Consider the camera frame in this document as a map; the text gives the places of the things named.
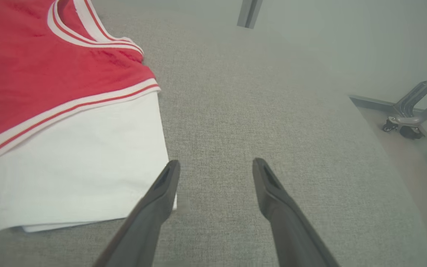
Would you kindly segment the grey partition foot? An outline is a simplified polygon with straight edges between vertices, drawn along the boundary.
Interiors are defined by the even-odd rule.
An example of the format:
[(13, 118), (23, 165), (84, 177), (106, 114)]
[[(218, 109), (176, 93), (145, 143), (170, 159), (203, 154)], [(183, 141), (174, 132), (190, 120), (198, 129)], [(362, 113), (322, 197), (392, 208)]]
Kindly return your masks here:
[(237, 26), (254, 29), (263, 0), (242, 0)]

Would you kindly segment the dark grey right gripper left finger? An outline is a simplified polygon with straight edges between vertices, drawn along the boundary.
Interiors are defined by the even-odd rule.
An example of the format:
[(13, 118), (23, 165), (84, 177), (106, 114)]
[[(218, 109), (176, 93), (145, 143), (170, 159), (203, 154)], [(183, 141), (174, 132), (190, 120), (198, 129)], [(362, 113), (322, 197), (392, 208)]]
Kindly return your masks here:
[(180, 162), (169, 161), (93, 267), (152, 267), (162, 224), (173, 211)]

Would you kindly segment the black caster wheel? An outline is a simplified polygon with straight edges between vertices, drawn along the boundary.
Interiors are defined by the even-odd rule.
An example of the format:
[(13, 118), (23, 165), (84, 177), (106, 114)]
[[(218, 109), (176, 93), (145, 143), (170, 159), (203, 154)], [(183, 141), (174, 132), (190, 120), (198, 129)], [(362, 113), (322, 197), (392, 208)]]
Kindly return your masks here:
[(425, 136), (417, 127), (400, 125), (396, 122), (395, 117), (388, 117), (381, 130), (383, 132), (399, 130), (401, 136), (412, 140), (421, 139)]

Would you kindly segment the red basketball jersey white sleeves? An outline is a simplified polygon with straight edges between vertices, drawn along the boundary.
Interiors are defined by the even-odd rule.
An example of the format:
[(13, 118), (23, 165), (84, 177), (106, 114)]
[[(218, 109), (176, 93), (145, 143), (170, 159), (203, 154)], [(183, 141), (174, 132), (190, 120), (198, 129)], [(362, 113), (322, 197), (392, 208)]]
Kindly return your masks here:
[(125, 218), (168, 162), (143, 49), (91, 0), (0, 0), (0, 231)]

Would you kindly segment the grey metal caster leg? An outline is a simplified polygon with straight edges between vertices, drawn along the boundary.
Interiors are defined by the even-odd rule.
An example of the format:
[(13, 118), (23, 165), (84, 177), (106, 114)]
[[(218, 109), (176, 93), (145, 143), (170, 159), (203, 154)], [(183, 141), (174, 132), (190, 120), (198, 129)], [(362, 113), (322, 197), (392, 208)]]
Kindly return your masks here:
[(407, 95), (393, 105), (398, 116), (387, 118), (385, 125), (390, 129), (397, 129), (398, 126), (419, 127), (427, 120), (427, 108), (418, 115), (414, 115), (415, 105), (427, 95), (427, 80), (416, 85)]

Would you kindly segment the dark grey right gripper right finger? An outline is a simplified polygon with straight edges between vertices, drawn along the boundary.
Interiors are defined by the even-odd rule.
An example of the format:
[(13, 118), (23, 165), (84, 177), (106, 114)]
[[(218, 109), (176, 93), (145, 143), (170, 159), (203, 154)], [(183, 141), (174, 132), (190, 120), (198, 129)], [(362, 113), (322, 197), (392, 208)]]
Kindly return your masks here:
[(252, 162), (256, 198), (269, 221), (280, 267), (340, 267), (298, 204), (262, 158)]

